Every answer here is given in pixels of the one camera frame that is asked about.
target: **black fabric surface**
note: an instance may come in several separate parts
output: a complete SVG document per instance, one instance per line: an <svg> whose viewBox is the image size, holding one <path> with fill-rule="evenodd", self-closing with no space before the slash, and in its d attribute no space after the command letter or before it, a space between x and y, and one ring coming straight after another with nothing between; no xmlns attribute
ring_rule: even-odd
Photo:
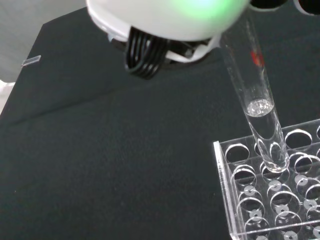
<svg viewBox="0 0 320 240"><path fill-rule="evenodd" d="M320 19L254 17L282 126L319 118ZM37 55L0 120L1 240L229 239L212 142L250 131L218 50L146 82L81 9Z"/></svg>

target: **green light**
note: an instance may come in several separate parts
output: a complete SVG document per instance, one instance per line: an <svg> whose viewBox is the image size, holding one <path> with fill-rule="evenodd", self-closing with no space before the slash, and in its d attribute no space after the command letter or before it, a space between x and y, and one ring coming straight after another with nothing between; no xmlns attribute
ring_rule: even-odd
<svg viewBox="0 0 320 240"><path fill-rule="evenodd" d="M173 0L185 15L198 20L224 19L244 5L243 0Z"/></svg>

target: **clear liquid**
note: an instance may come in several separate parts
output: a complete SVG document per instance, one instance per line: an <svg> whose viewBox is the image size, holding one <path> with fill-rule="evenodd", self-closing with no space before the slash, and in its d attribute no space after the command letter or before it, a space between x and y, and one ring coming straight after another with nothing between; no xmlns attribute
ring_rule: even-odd
<svg viewBox="0 0 320 240"><path fill-rule="evenodd" d="M271 172L283 172L289 165L289 157L274 104L266 99L254 100L245 115L265 166Z"/></svg>

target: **test tube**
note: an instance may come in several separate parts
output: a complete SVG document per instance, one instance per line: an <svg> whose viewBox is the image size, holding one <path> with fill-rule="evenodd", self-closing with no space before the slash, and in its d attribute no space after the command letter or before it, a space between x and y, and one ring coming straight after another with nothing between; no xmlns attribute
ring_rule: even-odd
<svg viewBox="0 0 320 240"><path fill-rule="evenodd" d="M273 173L285 171L286 143L249 10L222 35L220 47L265 166Z"/></svg>

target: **clear acrylic test tube rack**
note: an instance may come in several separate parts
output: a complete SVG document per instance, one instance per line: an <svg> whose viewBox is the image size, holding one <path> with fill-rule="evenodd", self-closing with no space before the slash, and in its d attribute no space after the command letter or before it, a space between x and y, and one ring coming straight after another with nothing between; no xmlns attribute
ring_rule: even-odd
<svg viewBox="0 0 320 240"><path fill-rule="evenodd" d="M213 143L232 240L320 239L320 119L282 132L282 173L268 171L253 136Z"/></svg>

